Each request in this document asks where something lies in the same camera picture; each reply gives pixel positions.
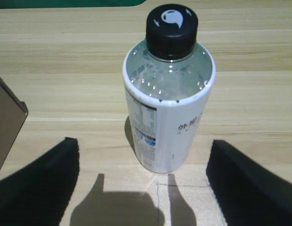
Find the nutrition facts label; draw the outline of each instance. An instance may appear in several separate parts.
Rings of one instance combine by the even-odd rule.
[[[151,169],[155,161],[157,110],[137,100],[127,90],[126,98],[137,156],[143,165]]]

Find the bottle cap logo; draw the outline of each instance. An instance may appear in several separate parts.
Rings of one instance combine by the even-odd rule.
[[[177,24],[181,28],[183,23],[182,14],[174,9],[167,10],[162,13],[161,19],[168,24]]]

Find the light wood surface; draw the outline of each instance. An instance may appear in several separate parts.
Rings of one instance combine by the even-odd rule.
[[[192,220],[221,226],[205,175],[213,139],[292,182],[292,0],[178,2],[197,13],[197,40],[214,56],[217,79],[188,159],[174,175]],[[139,218],[156,225],[157,216],[157,225],[171,225],[167,176],[144,169],[126,139],[122,82],[125,54],[144,38],[149,11],[164,3],[0,10],[0,76],[29,108],[0,179],[64,137],[77,138],[80,175],[62,226],[142,225]],[[94,185],[101,173],[103,191],[102,181]]]

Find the water bottle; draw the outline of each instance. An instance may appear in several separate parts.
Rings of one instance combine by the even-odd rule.
[[[127,54],[123,75],[135,153],[156,173],[188,156],[215,80],[212,55],[196,42],[198,18],[188,7],[153,9],[146,38]]]

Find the cardboard flap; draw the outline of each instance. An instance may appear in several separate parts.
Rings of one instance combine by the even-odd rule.
[[[28,109],[0,77],[0,169],[28,115]]]

